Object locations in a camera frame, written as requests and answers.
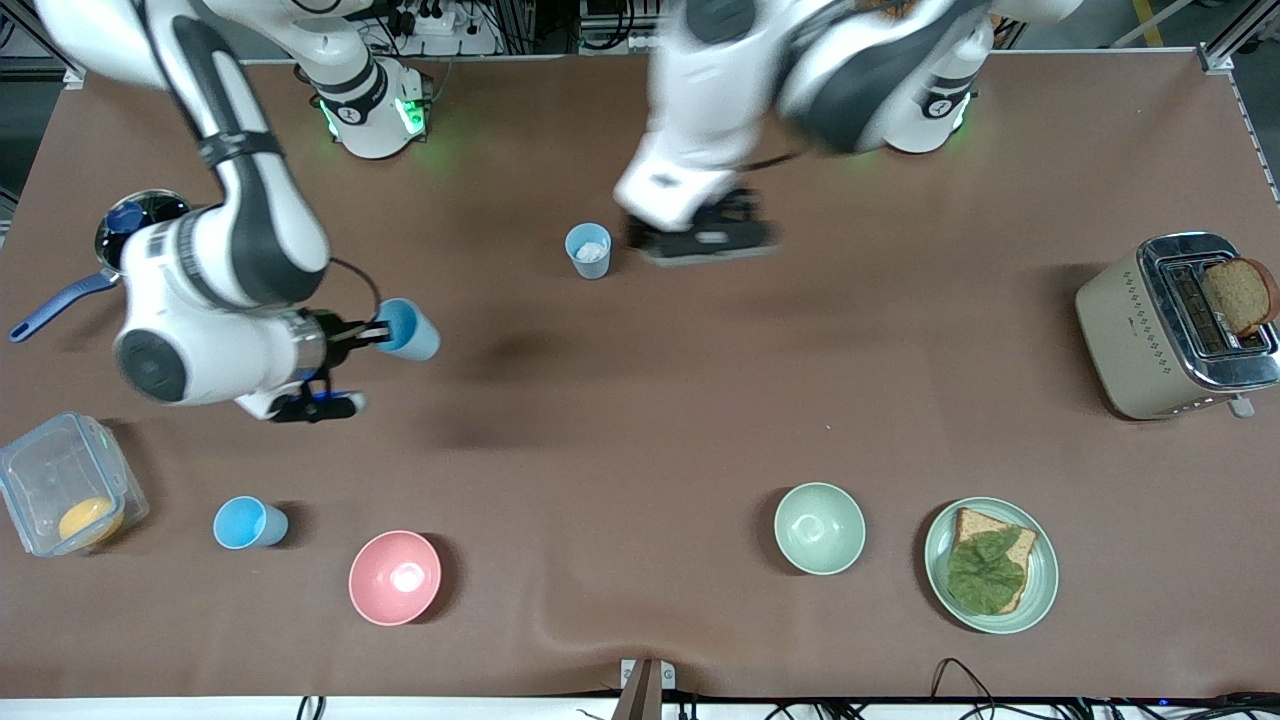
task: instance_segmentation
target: silver toaster top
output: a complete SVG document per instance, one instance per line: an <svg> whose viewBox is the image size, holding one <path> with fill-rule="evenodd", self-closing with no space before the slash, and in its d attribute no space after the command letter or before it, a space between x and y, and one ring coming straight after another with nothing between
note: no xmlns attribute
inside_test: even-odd
<svg viewBox="0 0 1280 720"><path fill-rule="evenodd" d="M1280 342L1267 323L1236 338L1204 290L1204 270L1233 258L1235 246L1207 232L1155 237L1138 247L1138 268L1187 374L1212 391L1245 391L1280 382Z"/></svg>

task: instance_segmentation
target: bread in toaster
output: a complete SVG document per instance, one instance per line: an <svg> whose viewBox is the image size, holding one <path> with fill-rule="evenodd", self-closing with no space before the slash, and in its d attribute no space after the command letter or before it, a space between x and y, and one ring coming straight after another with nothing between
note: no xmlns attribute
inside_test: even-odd
<svg viewBox="0 0 1280 720"><path fill-rule="evenodd" d="M1204 287L1236 337L1248 337L1280 315L1280 288L1257 260L1236 258L1208 268Z"/></svg>
<svg viewBox="0 0 1280 720"><path fill-rule="evenodd" d="M951 547L960 544L961 542L972 538L978 533L986 533L992 530L1004 530L1005 528L1014 527L1012 523L1005 523L1004 520L997 520L991 515L983 515L977 510L969 510L968 507L961 507L960 512L956 515L956 537L952 541ZM1006 557L1014 561L1015 565L1023 569L1024 575L1029 577L1027 565L1030 562L1032 546L1036 544L1036 530L1028 528L1021 528L1021 534L1018 536L1018 541L1009 552L1005 553ZM1018 609L1018 603L1023 600L1023 593L1027 591L1027 583L1019 588L1018 593L1014 594L1014 600L1009 601L1009 605L1000 609L996 615L1009 615Z"/></svg>

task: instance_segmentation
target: spinach leaf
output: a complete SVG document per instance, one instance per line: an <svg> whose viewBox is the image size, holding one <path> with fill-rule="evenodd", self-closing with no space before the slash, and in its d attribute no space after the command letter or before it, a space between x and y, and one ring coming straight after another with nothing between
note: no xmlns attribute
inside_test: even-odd
<svg viewBox="0 0 1280 720"><path fill-rule="evenodd" d="M978 615L1000 612L1027 582L1027 573L1006 552L1021 528L978 533L956 544L947 559L947 592L956 605Z"/></svg>

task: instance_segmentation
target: brown table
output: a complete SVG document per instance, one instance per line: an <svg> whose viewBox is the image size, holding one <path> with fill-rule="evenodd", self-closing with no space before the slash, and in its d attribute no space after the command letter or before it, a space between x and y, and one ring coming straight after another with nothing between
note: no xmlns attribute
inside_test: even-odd
<svg viewBox="0 0 1280 720"><path fill-rule="evenodd" d="M937 154L753 174L785 233L769 259L621 254L582 282L561 238L620 224L644 68L460 63L430 141L378 163L326 141L287 67L253 69L334 252L420 302L444 347L357 355L338 379L367 414L276 427L129 391L122 292L0 346L0 441L67 409L109 420L152 506L90 557L29 557L0 529L0 694L563 693L634 656L704 694L922 694L948 655L1000 694L1276 687L1280 395L1252 421L1121 421L1071 306L1166 232L1280 265L1225 77L1190 54L996 56ZM760 155L785 147L772 128ZM92 272L100 215L145 187L219 197L163 96L65 92L0 254L5 323ZM335 270L316 305L369 297ZM844 574L797 577L772 546L772 505L808 480L867 514ZM215 546L239 493L287 503L284 548ZM1061 593L1030 632L975 634L929 594L924 527L972 495L1053 539ZM384 629L346 578L392 528L428 533L448 583Z"/></svg>

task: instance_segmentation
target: clear food container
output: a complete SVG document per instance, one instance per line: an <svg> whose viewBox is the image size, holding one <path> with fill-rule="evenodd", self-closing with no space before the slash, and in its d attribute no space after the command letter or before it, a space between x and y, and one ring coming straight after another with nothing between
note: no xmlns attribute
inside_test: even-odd
<svg viewBox="0 0 1280 720"><path fill-rule="evenodd" d="M147 501L111 430L63 413L0 450L0 491L27 552L84 550L137 523Z"/></svg>

